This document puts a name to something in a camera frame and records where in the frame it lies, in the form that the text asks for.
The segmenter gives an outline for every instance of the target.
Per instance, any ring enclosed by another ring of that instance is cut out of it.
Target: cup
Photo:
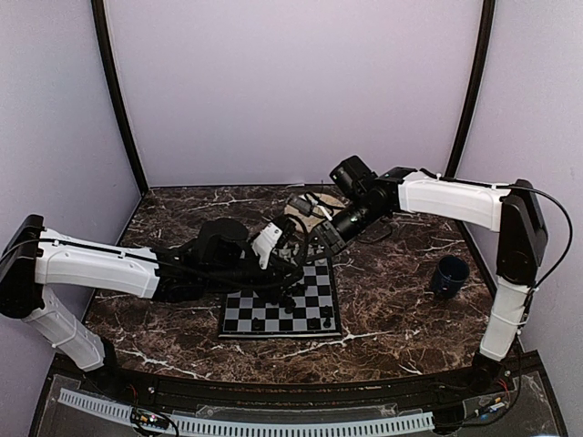
[[[437,263],[429,289],[437,299],[452,299],[464,286],[465,280],[469,276],[470,268],[463,259],[447,255]]]

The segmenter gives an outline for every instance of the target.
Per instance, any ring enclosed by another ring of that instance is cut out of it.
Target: white wall
[[[138,202],[86,0],[0,2],[0,247],[30,213],[115,242]],[[77,315],[89,293],[61,289]],[[0,434],[28,435],[53,352],[0,316]]]
[[[108,1],[152,186],[329,181],[445,169],[481,0]]]
[[[570,212],[573,250],[537,295],[524,334],[538,349],[571,435],[583,435],[583,3],[498,2],[480,98],[459,176],[527,178]],[[566,223],[544,199],[550,241],[542,272],[564,248]],[[495,269],[496,239],[473,229]]]

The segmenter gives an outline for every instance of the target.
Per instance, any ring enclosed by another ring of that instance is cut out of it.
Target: black and white checkerboard
[[[227,295],[220,314],[220,339],[318,338],[342,334],[332,261],[304,266],[306,289],[293,294],[296,307],[288,314],[280,305],[260,299],[251,290]]]

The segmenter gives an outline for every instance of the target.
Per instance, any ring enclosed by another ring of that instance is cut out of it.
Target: white vent
[[[68,389],[61,389],[58,401],[102,419],[131,426],[129,416],[132,407],[129,405]],[[223,422],[180,414],[172,414],[170,418],[178,426],[180,436],[184,437],[384,437],[430,431],[434,428],[431,412],[373,421],[315,424]],[[166,434],[173,433],[171,427],[166,430]]]

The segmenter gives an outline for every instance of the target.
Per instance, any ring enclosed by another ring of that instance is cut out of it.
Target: marble table
[[[157,188],[144,197],[124,246],[171,247],[196,237],[209,219],[231,217],[251,233],[279,215],[291,193],[277,186]],[[338,196],[334,187],[312,190]],[[220,296],[168,304],[99,290],[87,326],[110,339],[122,367],[210,381],[330,383],[370,381],[468,366],[492,299],[452,220],[396,214],[333,260],[343,336],[332,340],[219,340]],[[458,296],[427,290],[436,262],[454,254],[470,265]]]

